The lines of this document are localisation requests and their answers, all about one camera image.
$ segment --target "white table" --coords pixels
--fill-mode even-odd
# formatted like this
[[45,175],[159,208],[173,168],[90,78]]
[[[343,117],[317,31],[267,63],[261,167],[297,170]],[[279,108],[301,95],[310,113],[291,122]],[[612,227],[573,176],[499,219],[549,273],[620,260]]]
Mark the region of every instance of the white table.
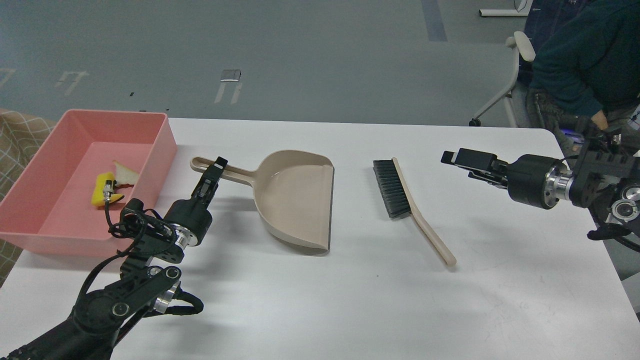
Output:
[[[560,157],[536,129],[171,119],[179,145],[156,209],[189,197],[193,156],[254,169],[299,149],[335,165],[331,251],[266,232],[249,187],[222,181],[214,222],[179,266],[205,303],[143,319],[112,359],[637,359],[640,324],[586,210],[544,211],[443,165],[443,151]],[[414,223],[391,221],[372,160],[398,157],[422,214],[458,258],[447,269]],[[0,289],[0,349],[68,315],[92,258],[25,252]],[[117,280],[118,266],[97,280]]]

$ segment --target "plaid fabric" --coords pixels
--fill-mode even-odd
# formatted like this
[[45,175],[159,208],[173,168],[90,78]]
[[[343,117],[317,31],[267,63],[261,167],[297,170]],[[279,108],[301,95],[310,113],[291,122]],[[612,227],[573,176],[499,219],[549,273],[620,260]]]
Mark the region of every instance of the plaid fabric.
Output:
[[[0,201],[56,125],[51,120],[0,108]],[[0,286],[22,249],[0,239]]]

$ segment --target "gray floor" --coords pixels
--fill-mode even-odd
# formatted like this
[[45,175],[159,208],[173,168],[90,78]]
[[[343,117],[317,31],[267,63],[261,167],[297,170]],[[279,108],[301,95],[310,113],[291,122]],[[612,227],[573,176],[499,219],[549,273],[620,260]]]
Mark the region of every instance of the gray floor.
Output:
[[[525,22],[479,7],[514,2],[4,1],[0,107],[466,126],[507,81],[504,41]],[[224,69],[241,81],[221,88]],[[501,105],[482,120],[508,125]],[[622,278],[637,271],[607,247]]]

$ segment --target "hand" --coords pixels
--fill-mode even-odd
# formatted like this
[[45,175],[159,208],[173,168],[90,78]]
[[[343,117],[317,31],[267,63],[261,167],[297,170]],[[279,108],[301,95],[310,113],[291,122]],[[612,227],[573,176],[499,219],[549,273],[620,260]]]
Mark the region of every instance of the hand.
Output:
[[596,115],[593,115],[591,117],[591,121],[593,121],[600,130],[604,130],[609,127],[607,117],[604,115],[602,110],[598,111]]

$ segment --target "brush bristles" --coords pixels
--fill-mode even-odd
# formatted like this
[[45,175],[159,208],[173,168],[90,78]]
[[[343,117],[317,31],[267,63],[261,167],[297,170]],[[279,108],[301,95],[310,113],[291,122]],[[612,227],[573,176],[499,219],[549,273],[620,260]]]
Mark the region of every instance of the brush bristles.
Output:
[[394,161],[374,160],[373,172],[376,173],[378,187],[389,217],[397,218],[408,215],[411,212],[411,207],[409,207],[409,200],[406,198]]

